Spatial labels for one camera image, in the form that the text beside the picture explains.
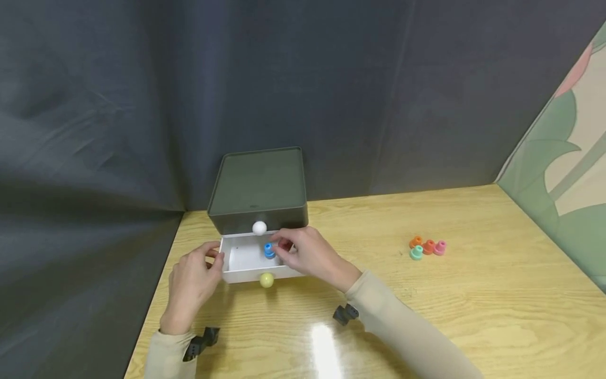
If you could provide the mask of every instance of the white ball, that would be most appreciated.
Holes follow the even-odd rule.
[[[253,234],[263,235],[267,231],[267,225],[263,221],[257,221],[253,224]]]

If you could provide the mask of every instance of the white drawer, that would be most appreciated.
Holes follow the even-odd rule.
[[[273,274],[275,279],[303,276],[284,265],[278,256],[272,259],[265,257],[264,246],[274,233],[266,232],[260,236],[253,233],[224,235],[219,250],[225,253],[223,280],[228,283],[258,281],[266,272]]]

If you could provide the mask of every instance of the hand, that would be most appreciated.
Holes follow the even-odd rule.
[[[324,280],[341,292],[349,288],[362,275],[360,270],[337,254],[316,229],[281,229],[270,237],[277,241],[273,247],[277,256],[291,269]],[[292,245],[297,251],[288,252]]]
[[[179,335],[190,330],[198,310],[221,281],[225,254],[215,250],[220,245],[218,241],[205,242],[173,266],[168,277],[168,306],[160,319],[161,333]],[[215,262],[206,262],[206,257]]]

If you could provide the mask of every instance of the table surface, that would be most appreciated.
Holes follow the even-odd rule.
[[[606,297],[497,186],[308,204],[310,225],[346,259],[382,278],[458,345],[487,378],[605,378]],[[446,254],[413,261],[414,236]],[[179,257],[219,235],[206,212],[183,217],[126,378],[142,378]],[[317,279],[222,283],[195,321],[219,326],[198,378],[401,378],[411,374]]]

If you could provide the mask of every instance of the green leaf painting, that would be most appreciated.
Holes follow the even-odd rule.
[[[499,185],[511,198],[518,199],[521,191],[537,178],[543,178],[545,170],[557,157],[579,150],[577,145],[566,141],[575,122],[576,100],[572,91],[549,103],[499,180]]]
[[[537,117],[528,135],[511,157],[498,184],[606,292],[606,204],[600,204],[604,202],[606,189],[603,188],[603,181],[595,180],[595,175],[603,175],[604,171],[600,170],[606,167],[606,127],[603,126],[602,118],[606,118],[606,108],[602,113],[599,103],[583,103],[581,109],[587,112],[587,116],[584,113],[577,124],[578,108],[573,92],[577,92],[580,99],[594,96],[598,90],[603,90],[606,96],[604,77],[598,75],[599,70],[592,71],[592,77],[586,78],[583,86],[576,86],[591,62],[596,67],[603,67],[606,61],[602,59],[606,59],[606,56],[592,54],[604,47],[606,24],[592,40],[591,54],[584,53],[584,58],[579,59],[580,69],[577,67],[576,71],[574,68],[571,70]],[[589,118],[594,115],[599,119]],[[578,129],[574,131],[574,141],[583,146],[582,151],[568,140],[575,128]],[[596,135],[598,137],[595,142],[587,141],[587,136],[593,139]],[[556,161],[560,156],[576,151],[581,153],[568,160]],[[545,171],[548,167],[550,175],[557,173],[559,177],[549,193],[545,186]],[[574,197],[576,193],[588,197],[579,199]]]
[[[606,204],[560,216],[553,241],[589,276],[606,275]]]
[[[526,137],[527,141],[536,139],[558,139],[566,141],[576,122],[576,98],[572,91],[552,99],[543,113],[534,122]]]
[[[593,50],[591,53],[596,53],[606,46],[606,24],[602,25],[597,35],[593,38]]]

